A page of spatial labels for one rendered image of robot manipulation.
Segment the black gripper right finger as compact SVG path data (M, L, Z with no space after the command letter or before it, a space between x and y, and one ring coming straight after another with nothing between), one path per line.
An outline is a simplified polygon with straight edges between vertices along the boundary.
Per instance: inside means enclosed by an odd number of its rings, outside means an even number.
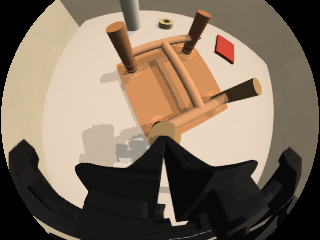
M169 136L165 138L164 162L176 222L187 216L214 188L251 176L258 161L211 166Z

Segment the grey bottle with red cone cap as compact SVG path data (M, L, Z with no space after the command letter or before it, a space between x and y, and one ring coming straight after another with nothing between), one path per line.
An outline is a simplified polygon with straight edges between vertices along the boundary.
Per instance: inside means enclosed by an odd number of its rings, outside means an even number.
M141 28L138 0L119 0L126 28L136 31Z

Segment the brown wooden stool seat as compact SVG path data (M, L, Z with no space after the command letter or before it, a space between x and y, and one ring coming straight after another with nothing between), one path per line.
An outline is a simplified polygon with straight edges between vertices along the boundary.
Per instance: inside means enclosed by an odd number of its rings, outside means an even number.
M191 54L182 52L184 43L170 45L189 73L202 101L207 102L221 90L207 64L194 48ZM173 66L161 48L135 56L138 69L128 73L123 63L117 64L122 83L149 142L149 132L157 121L166 121L191 108L191 100ZM216 116L226 104L179 127L182 133Z

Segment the flat red rectangular block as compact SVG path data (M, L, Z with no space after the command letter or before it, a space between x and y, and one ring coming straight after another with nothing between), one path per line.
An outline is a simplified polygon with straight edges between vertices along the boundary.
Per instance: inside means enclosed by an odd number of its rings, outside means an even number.
M230 64L234 64L234 44L225 39L224 37L217 35L215 52L217 55L228 61Z

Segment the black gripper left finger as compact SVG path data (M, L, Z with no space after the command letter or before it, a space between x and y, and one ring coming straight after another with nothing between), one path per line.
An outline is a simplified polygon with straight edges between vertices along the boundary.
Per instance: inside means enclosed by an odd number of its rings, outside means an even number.
M79 163L75 166L75 172L88 192L93 190L146 202L148 217L155 223L164 149L165 138L160 135L139 159L126 168Z

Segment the brown wooden stool legs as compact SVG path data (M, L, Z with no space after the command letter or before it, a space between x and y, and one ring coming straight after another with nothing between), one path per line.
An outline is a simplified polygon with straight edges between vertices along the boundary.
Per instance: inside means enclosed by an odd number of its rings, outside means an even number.
M179 127L205 115L223 104L262 94L261 84L259 80L254 77L213 95L211 100L203 103L191 77L170 45L185 42L182 52L191 54L211 17L209 13L197 10L187 35L168 37L134 48L131 47L123 21L114 22L106 28L106 32L128 73L135 73L138 69L135 56L161 48L177 73L194 107L166 121L155 122L149 132L150 145L154 143L160 135L169 136L180 144L181 133Z

